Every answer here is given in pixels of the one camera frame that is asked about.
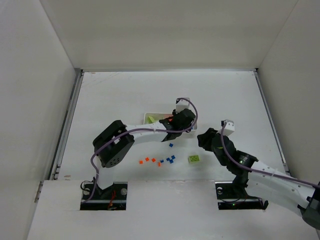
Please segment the light green lego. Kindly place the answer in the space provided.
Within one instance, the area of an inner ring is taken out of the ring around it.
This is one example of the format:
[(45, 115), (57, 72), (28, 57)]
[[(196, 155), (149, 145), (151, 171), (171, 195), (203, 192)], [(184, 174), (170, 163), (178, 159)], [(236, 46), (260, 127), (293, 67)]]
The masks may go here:
[(149, 115), (147, 117), (147, 121), (149, 124), (153, 124), (153, 123), (157, 122), (157, 120), (154, 117), (152, 117), (151, 115)]

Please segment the light green lego brick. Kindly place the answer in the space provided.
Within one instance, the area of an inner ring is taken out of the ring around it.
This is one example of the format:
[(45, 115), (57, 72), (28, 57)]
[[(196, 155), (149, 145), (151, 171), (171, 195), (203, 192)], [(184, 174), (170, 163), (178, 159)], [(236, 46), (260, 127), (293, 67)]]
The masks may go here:
[(188, 163), (189, 164), (197, 164), (200, 161), (201, 160), (200, 160), (199, 155), (190, 155), (190, 156), (188, 156)]

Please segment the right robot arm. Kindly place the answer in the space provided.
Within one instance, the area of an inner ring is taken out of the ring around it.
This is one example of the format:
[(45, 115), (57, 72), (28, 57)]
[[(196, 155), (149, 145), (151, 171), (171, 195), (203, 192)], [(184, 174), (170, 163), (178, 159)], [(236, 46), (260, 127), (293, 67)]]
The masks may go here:
[(197, 136), (198, 146), (212, 152), (221, 166), (232, 173), (233, 185), (250, 197), (264, 199), (297, 214), (309, 226), (320, 228), (320, 186), (267, 166), (255, 156), (235, 148), (219, 131), (209, 128)]

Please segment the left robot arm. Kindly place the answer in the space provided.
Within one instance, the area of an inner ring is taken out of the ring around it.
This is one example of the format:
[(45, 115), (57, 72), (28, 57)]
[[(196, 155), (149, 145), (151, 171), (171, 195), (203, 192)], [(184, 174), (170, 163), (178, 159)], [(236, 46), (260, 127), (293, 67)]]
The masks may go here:
[(94, 154), (90, 162), (96, 172), (95, 187), (102, 191), (113, 184), (112, 180), (100, 176), (95, 158), (98, 158), (102, 168), (113, 168), (125, 158), (132, 146), (172, 141), (182, 133), (191, 131), (197, 120), (198, 111), (187, 108), (151, 124), (125, 125), (121, 120), (115, 120), (92, 143)]

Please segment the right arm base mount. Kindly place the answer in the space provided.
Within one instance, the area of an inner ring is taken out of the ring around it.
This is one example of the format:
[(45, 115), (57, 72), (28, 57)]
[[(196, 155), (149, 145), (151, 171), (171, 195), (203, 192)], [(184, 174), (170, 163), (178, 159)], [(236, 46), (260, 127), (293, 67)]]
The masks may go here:
[(227, 210), (266, 210), (267, 200), (247, 194), (244, 187), (231, 181), (216, 181), (215, 191), (217, 206), (221, 211)]

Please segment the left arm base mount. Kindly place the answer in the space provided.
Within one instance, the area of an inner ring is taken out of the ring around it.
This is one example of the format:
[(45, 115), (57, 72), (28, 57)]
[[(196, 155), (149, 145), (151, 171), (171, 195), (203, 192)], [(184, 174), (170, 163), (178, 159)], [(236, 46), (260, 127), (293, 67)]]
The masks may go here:
[(94, 183), (83, 181), (80, 185), (82, 190), (81, 211), (125, 211), (127, 208), (127, 182), (114, 182), (111, 186), (101, 189), (95, 188), (91, 199)]

